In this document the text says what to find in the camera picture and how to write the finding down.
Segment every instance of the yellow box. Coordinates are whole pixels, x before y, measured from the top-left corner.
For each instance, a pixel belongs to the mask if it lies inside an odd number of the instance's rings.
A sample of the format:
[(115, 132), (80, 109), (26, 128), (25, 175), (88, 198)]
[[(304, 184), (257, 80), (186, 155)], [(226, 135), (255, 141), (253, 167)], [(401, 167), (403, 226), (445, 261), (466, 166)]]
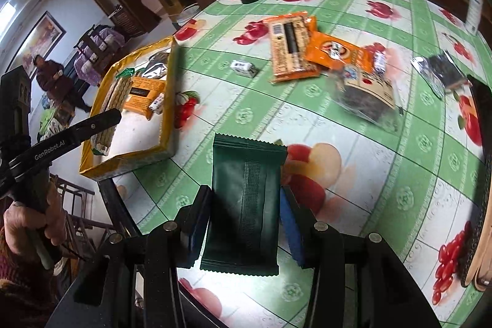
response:
[(95, 181), (101, 181), (174, 156), (177, 146), (174, 129), (174, 103), (176, 73), (179, 62), (179, 46), (172, 36), (131, 52), (122, 60), (113, 64), (104, 76), (99, 90), (97, 91), (90, 116), (92, 117), (100, 113), (104, 98), (110, 90), (111, 84), (117, 73), (121, 72), (126, 67), (131, 67), (131, 65), (136, 63), (139, 59), (143, 59), (147, 55), (151, 56), (156, 53), (156, 51), (169, 46), (171, 46), (171, 53), (167, 59), (168, 70), (166, 88), (164, 91), (163, 112), (162, 114), (155, 114), (152, 116), (152, 119), (161, 119), (161, 125), (158, 129), (158, 139), (155, 141), (157, 145), (151, 146), (145, 150), (122, 153), (107, 160), (100, 161), (101, 156), (95, 156), (92, 153), (90, 140), (87, 140), (84, 142), (82, 148), (82, 158), (79, 167), (80, 174)]

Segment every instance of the framed picture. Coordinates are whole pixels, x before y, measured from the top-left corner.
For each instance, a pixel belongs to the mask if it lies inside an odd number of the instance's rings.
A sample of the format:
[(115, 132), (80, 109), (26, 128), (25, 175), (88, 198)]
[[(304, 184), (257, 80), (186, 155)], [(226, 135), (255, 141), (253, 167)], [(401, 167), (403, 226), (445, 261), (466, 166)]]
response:
[(22, 42), (7, 71), (18, 66), (24, 66), (29, 77), (33, 78), (36, 70), (36, 66), (33, 64), (33, 57), (39, 54), (46, 58), (58, 41), (65, 35), (65, 32), (51, 14), (45, 12), (31, 29), (24, 42)]

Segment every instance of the green bag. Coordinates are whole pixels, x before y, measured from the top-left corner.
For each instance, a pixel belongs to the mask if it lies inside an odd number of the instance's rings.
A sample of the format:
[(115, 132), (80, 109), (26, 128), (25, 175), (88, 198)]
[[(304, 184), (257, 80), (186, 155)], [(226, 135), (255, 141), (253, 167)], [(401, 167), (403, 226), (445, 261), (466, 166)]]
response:
[(287, 148), (216, 134), (212, 209), (201, 269), (277, 275), (280, 166)]

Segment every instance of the green and white tablecloth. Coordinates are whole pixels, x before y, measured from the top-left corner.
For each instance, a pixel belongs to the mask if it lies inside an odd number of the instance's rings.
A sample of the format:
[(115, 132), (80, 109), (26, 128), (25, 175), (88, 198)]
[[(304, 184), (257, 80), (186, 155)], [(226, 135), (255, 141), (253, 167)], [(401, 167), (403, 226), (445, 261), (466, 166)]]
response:
[[(397, 135), (341, 109), (325, 91), (325, 75), (270, 84), (268, 35), (250, 45), (238, 43), (254, 30), (250, 22), (297, 10), (315, 15), (319, 31), (359, 46), (378, 42), (385, 47), (387, 74), (397, 83), (405, 109)], [(142, 233), (173, 219), (193, 201), (200, 184), (211, 184), (215, 132), (313, 148), (331, 144), (331, 152), (341, 157), (341, 172), (322, 188), (318, 220), (352, 235), (382, 234), (431, 303), (439, 247), (468, 220), (473, 223), (478, 211), (474, 189), (483, 168), (482, 149), (469, 89), (442, 102), (410, 60), (447, 49), (465, 73), (492, 83), (492, 54), (484, 39), (470, 36), (463, 22), (427, 0), (261, 0), (249, 5), (218, 0), (194, 19), (204, 22), (180, 42), (181, 91), (197, 92), (200, 103), (180, 129), (178, 152), (114, 178), (125, 187), (125, 204)], [(260, 73), (253, 79), (238, 76), (229, 68), (234, 59), (252, 62)], [(212, 298), (220, 301), (216, 313), (230, 327), (301, 327), (312, 271), (297, 267), (282, 230), (278, 263), (275, 277), (205, 272), (199, 262), (180, 269), (179, 276), (193, 290), (207, 289), (198, 291), (201, 300), (215, 294)], [(351, 326), (354, 283), (347, 271), (346, 326)], [(462, 324), (480, 298), (472, 286), (462, 288), (458, 281), (432, 306), (446, 327)]]

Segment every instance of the green packet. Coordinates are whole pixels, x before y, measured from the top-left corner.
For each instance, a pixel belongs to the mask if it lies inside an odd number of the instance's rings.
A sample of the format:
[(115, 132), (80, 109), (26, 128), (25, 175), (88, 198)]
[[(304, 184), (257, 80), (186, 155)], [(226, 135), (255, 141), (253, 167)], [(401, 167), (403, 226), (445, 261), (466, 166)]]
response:
[(215, 135), (212, 207), (201, 269), (279, 273), (280, 167), (286, 157), (285, 146)]

